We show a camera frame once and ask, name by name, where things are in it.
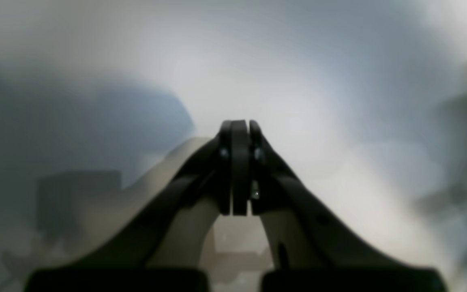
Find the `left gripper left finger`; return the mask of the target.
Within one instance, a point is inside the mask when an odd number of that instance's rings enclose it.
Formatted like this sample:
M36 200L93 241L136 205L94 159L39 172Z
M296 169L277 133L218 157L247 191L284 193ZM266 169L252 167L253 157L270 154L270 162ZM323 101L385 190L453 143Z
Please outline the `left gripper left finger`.
M197 268L219 215L245 216L250 124L227 120L161 192L110 240L60 268L32 274L26 292L207 292Z

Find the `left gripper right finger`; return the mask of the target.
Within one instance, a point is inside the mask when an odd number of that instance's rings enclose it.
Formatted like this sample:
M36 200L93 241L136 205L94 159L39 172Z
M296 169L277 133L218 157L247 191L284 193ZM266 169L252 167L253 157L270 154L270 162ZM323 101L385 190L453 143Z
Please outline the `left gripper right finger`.
M253 214L274 270L262 292L445 292L436 269L404 264L363 240L316 198L249 122Z

